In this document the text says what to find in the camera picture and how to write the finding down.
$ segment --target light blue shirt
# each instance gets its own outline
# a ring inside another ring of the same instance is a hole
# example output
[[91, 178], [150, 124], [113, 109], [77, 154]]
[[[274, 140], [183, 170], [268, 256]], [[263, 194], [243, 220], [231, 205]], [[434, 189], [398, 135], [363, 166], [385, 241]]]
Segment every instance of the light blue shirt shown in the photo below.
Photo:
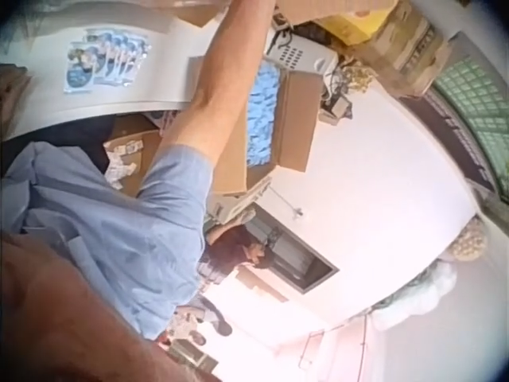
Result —
[[42, 238], [154, 339], [196, 294], [212, 171], [203, 155], [175, 146], [156, 157], [134, 199], [81, 149], [31, 143], [2, 179], [2, 229]]

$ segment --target blue packing material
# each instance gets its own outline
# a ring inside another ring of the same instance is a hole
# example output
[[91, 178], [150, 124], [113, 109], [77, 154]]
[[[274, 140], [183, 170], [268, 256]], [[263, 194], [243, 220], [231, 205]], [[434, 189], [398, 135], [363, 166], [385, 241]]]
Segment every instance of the blue packing material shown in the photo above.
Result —
[[270, 162], [280, 71], [263, 61], [247, 103], [247, 166]]

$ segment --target white wall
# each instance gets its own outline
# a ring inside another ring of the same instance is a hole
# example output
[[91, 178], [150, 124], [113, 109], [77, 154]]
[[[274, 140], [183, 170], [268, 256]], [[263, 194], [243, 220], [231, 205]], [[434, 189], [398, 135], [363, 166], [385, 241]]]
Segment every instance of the white wall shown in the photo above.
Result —
[[464, 32], [509, 83], [509, 40], [481, 2], [467, 8], [453, 0], [410, 0], [445, 35]]
[[509, 355], [509, 240], [490, 227], [488, 257], [459, 265], [457, 285], [438, 308], [386, 332], [386, 382], [489, 381]]
[[376, 90], [354, 95], [354, 119], [319, 124], [306, 173], [278, 169], [259, 202], [340, 272], [302, 295], [262, 279], [331, 325], [385, 298], [427, 267], [476, 206], [460, 171], [424, 127]]

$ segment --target bubble wrap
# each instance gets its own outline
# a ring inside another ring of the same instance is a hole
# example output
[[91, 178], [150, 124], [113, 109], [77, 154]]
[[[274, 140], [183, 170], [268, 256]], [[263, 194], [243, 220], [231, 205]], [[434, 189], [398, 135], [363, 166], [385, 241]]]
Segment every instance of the bubble wrap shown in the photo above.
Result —
[[279, 77], [278, 68], [268, 62], [262, 62], [247, 104], [248, 167], [270, 162]]

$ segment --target yellow box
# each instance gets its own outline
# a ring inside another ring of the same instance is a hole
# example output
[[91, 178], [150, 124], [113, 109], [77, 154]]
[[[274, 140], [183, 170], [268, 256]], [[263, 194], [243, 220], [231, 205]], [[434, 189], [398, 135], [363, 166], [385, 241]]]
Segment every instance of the yellow box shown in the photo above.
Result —
[[315, 20], [315, 22], [342, 40], [346, 45], [357, 45], [371, 39], [389, 17], [397, 3], [397, 1], [394, 1], [394, 5], [388, 10], [338, 14]]

